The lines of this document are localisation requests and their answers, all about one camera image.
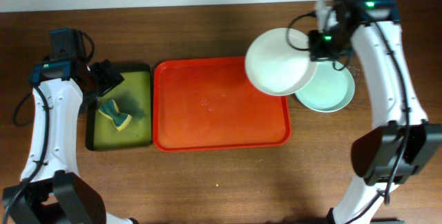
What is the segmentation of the pale green plate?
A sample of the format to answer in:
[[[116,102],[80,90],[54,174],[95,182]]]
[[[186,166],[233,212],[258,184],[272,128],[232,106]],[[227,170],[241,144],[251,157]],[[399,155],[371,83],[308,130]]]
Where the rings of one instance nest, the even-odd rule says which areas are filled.
[[[355,90],[354,78],[347,68],[337,71],[332,62],[321,62],[311,81],[295,96],[308,109],[331,113],[346,107]]]

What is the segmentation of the green and yellow sponge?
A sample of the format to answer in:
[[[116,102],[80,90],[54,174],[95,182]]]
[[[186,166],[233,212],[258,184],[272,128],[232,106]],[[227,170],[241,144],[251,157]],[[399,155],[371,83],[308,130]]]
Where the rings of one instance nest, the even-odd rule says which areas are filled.
[[[125,129],[131,122],[132,116],[127,113],[123,113],[119,110],[119,107],[115,100],[108,100],[103,103],[98,111],[105,117],[111,120],[114,127],[121,131]]]

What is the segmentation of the white plate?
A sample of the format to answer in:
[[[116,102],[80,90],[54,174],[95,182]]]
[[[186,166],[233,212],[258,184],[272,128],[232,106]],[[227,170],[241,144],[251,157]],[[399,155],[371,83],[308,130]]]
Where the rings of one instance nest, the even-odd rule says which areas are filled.
[[[292,48],[306,46],[306,34],[288,28],[275,28],[257,37],[247,50],[245,71],[259,91],[273,96],[291,95],[306,86],[316,73],[317,64],[309,52]]]

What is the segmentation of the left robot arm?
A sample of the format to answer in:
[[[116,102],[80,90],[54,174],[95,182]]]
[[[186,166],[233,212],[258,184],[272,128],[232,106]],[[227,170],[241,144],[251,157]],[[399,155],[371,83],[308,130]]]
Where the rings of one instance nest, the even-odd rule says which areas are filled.
[[[30,74],[35,101],[32,142],[20,183],[3,191],[5,214],[16,223],[135,223],[106,211],[102,197],[78,172],[77,119],[87,97],[123,81],[108,61],[37,64]]]

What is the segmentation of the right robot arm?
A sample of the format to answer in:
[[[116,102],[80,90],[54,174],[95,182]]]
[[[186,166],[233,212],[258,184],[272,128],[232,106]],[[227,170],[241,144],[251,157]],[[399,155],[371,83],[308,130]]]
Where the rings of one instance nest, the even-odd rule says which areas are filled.
[[[354,51],[363,67],[372,130],[351,150],[354,177],[326,223],[370,223],[381,204],[419,174],[441,145],[441,125],[430,124],[414,91],[403,54],[395,0],[319,0],[309,32],[311,59]]]

